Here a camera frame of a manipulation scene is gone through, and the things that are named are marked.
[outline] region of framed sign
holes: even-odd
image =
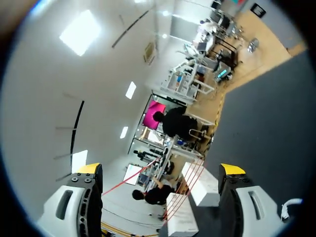
[[[250,11],[252,11],[256,16],[262,18],[267,12],[258,4],[253,4]]]

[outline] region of person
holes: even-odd
[[[209,19],[206,19],[205,21],[200,21],[200,29],[207,31],[210,35],[214,34],[217,30],[217,23],[214,21],[210,21]]]
[[[156,177],[153,177],[153,181],[157,184],[156,188],[149,190],[147,193],[140,190],[134,190],[132,196],[135,200],[145,200],[151,205],[164,205],[166,204],[167,197],[170,193],[175,193],[175,189],[172,188],[169,180],[173,179],[172,175],[164,175],[169,184],[163,184]]]
[[[194,118],[184,115],[185,107],[178,107],[168,111],[166,115],[155,112],[153,119],[162,122],[162,129],[169,137],[178,135],[181,139],[190,141],[193,137],[189,134],[190,129],[200,130],[201,125]]]

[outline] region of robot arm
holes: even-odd
[[[83,166],[44,204],[38,225],[45,236],[101,236],[102,164]]]

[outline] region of white cable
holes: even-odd
[[[303,202],[300,198],[293,198],[287,201],[285,204],[282,205],[282,211],[281,211],[281,220],[287,219],[290,217],[290,215],[287,212],[287,206],[293,205],[293,204],[301,204]]]

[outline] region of black wall stripe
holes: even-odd
[[[80,114],[81,114],[83,105],[84,105],[84,100],[81,102],[81,105],[80,105],[80,108],[79,108],[79,111],[78,111],[78,114],[77,114],[77,118],[76,118],[76,122],[75,122],[74,129],[76,129],[76,128],[78,127],[79,118],[80,118]],[[72,155],[72,153],[74,152],[74,144],[75,144],[76,132],[77,132],[77,130],[73,130],[73,135],[71,136],[71,145],[70,145],[70,154],[71,154],[71,155],[70,155],[70,167],[73,166],[73,155]]]
[[[114,42],[114,44],[112,45],[112,48],[115,48],[115,46],[117,45],[117,43],[123,38],[123,36],[126,35],[126,33],[140,20],[142,19],[150,10],[145,11],[145,13],[143,15],[141,15],[140,17],[138,17],[136,19],[136,21],[134,21],[121,35],[120,37],[118,37],[118,39]]]

